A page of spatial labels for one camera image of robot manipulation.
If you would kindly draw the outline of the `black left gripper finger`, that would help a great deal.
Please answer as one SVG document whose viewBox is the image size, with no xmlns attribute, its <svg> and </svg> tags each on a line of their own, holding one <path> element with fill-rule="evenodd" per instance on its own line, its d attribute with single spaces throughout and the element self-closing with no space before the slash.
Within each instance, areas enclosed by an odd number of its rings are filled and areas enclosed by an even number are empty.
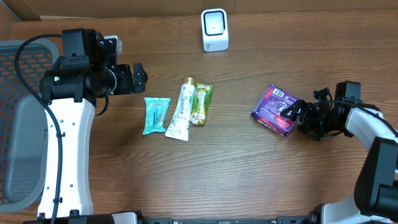
<svg viewBox="0 0 398 224">
<path fill-rule="evenodd" d="M 134 80 L 133 93 L 143 93 L 146 90 L 146 81 Z"/>
<path fill-rule="evenodd" d="M 148 74 L 144 70 L 144 67 L 141 63 L 135 63 L 133 65 L 134 74 L 133 77 L 135 80 L 148 80 Z"/>
</svg>

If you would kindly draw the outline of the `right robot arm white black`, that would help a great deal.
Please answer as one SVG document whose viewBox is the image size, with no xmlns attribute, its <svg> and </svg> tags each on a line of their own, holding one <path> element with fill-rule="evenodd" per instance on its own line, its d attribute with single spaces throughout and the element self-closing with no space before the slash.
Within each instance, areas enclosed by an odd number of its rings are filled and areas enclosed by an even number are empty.
<svg viewBox="0 0 398 224">
<path fill-rule="evenodd" d="M 305 223 L 397 222 L 397 129 L 377 106 L 361 99 L 359 82 L 339 82 L 335 94 L 314 91 L 316 102 L 298 100 L 281 116 L 299 121 L 298 130 L 316 140 L 339 134 L 356 137 L 368 154 L 358 175 L 354 194 L 315 207 Z"/>
</svg>

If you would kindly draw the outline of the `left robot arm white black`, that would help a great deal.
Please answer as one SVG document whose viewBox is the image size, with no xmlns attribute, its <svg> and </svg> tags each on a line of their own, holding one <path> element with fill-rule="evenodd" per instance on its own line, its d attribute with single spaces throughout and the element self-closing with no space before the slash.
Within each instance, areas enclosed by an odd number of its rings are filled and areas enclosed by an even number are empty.
<svg viewBox="0 0 398 224">
<path fill-rule="evenodd" d="M 93 29 L 62 32 L 64 53 L 40 81 L 47 112 L 47 164 L 38 218 L 93 214 L 88 171 L 96 101 L 142 93 L 148 75 L 141 63 L 118 64 L 122 42 Z"/>
</svg>

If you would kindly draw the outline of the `white green cosmetic tube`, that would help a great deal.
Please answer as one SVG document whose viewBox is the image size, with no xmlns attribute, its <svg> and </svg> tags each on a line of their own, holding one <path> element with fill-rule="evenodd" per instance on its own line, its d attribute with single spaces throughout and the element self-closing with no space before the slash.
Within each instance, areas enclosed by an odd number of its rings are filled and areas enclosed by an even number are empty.
<svg viewBox="0 0 398 224">
<path fill-rule="evenodd" d="M 166 137 L 188 141 L 195 89 L 196 81 L 194 78 L 187 77 L 183 80 L 177 107 L 165 132 Z"/>
</svg>

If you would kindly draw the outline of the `purple sanitary pad pack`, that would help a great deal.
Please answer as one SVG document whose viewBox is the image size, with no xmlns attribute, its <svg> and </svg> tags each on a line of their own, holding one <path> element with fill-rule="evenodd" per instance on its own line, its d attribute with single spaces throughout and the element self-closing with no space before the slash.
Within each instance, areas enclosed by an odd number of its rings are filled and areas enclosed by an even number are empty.
<svg viewBox="0 0 398 224">
<path fill-rule="evenodd" d="M 251 117 L 258 123 L 273 130 L 273 132 L 282 136 L 288 136 L 295 126 L 295 121 L 285 118 L 280 114 L 297 100 L 297 97 L 281 88 L 269 85 L 257 105 L 251 111 Z"/>
</svg>

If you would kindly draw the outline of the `teal wet wipes pack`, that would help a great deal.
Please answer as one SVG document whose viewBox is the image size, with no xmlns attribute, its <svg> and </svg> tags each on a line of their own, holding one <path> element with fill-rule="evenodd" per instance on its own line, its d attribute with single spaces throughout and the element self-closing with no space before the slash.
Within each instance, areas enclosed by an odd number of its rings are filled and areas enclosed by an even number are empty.
<svg viewBox="0 0 398 224">
<path fill-rule="evenodd" d="M 164 121 L 170 104 L 170 98 L 145 97 L 146 118 L 143 135 L 164 133 Z"/>
</svg>

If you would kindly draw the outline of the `green yellow snack pouch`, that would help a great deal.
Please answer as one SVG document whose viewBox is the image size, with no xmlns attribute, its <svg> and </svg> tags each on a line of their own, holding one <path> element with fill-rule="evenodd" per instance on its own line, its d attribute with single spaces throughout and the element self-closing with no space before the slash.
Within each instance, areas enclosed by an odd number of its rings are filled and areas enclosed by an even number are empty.
<svg viewBox="0 0 398 224">
<path fill-rule="evenodd" d="M 204 126 L 206 124 L 212 94 L 212 85 L 197 83 L 190 119 L 194 125 Z"/>
</svg>

